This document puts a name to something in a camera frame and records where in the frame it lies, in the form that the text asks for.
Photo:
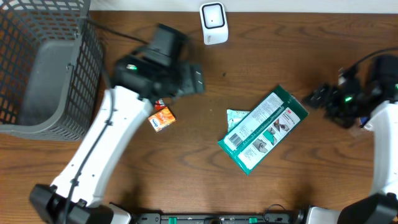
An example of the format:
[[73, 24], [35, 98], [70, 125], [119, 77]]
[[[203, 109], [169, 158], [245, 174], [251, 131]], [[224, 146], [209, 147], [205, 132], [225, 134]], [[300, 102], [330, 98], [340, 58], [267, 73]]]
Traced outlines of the red white small packet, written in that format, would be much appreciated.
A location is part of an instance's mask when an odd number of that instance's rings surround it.
[[166, 107], [166, 104], [164, 103], [163, 99], [159, 99], [154, 103], [154, 108], [156, 111], [160, 111]]

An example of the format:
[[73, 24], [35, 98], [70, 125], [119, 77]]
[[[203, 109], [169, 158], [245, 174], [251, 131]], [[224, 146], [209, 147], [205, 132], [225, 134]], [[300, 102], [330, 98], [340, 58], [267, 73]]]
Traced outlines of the orange small box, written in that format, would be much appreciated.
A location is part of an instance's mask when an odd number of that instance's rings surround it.
[[167, 126], [171, 125], [176, 121], [175, 116], [169, 110], [168, 107], [163, 108], [162, 110], [156, 112], [155, 114], [148, 117], [148, 120], [154, 130], [159, 132], [166, 128]]

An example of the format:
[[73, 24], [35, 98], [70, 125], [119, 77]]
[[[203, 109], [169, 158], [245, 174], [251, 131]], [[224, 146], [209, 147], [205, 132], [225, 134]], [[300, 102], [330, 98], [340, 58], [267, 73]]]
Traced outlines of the pale green wipes packet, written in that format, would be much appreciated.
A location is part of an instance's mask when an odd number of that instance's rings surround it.
[[226, 113], [228, 132], [230, 132], [243, 118], [245, 118], [249, 114], [249, 111], [228, 109]]

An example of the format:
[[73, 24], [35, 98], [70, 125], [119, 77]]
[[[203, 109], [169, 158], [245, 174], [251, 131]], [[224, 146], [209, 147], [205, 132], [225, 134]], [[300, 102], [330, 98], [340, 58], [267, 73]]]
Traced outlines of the green white package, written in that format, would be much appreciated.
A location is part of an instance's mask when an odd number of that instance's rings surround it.
[[307, 116], [303, 105], [278, 85], [218, 145], [248, 175]]

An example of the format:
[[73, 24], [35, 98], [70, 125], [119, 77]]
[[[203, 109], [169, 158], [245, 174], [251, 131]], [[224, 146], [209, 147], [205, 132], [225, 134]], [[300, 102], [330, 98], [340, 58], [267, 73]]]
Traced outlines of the white jar blue label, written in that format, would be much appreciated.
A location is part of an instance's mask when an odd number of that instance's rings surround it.
[[359, 119], [359, 127], [360, 128], [364, 128], [369, 120], [370, 120], [369, 117], [360, 117], [360, 119]]

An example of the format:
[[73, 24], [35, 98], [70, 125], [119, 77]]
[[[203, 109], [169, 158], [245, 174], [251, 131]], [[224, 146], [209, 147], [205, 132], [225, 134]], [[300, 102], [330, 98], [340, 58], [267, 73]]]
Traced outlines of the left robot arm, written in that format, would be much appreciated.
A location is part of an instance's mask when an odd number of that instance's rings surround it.
[[159, 24], [152, 40], [116, 61], [96, 118], [68, 165], [29, 200], [45, 223], [131, 223], [130, 212], [104, 204], [111, 174], [135, 132], [163, 98], [203, 93], [201, 67], [182, 58], [188, 35]]

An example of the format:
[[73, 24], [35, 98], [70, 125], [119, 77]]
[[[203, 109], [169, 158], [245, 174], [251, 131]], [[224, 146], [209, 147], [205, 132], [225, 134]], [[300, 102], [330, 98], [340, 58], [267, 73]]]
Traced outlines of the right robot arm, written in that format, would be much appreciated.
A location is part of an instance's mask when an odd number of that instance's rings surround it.
[[304, 223], [397, 223], [397, 48], [373, 52], [342, 70], [337, 85], [322, 84], [303, 102], [349, 129], [373, 132], [369, 196], [344, 209], [308, 209]]

